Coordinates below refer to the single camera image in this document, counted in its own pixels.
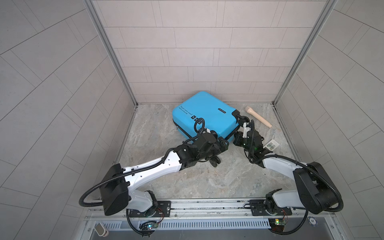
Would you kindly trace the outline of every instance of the marble floor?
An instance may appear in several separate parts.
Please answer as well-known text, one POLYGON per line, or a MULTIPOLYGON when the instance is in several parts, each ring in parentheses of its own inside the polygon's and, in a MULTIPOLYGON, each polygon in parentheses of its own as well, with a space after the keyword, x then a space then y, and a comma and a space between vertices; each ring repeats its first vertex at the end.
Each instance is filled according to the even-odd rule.
MULTIPOLYGON (((268 103, 229 103, 242 115, 255 120, 255 128, 265 138, 264 144, 275 139, 280 146, 275 153, 293 157, 273 106, 268 103), (245 112, 250 106, 272 124, 268 128, 245 112)), ((185 138, 177 131, 172 121, 172 110, 178 104, 139 105, 131 131, 128 135, 120 163, 123 167, 141 164, 165 154, 185 138)), ((226 152, 219 155, 221 164, 214 168, 209 162, 198 162, 194 167, 167 174, 141 186, 139 190, 152 190, 158 199, 167 198, 229 198, 264 197, 266 193, 282 188, 296 188, 288 177, 248 162, 241 147, 232 143, 226 152)))

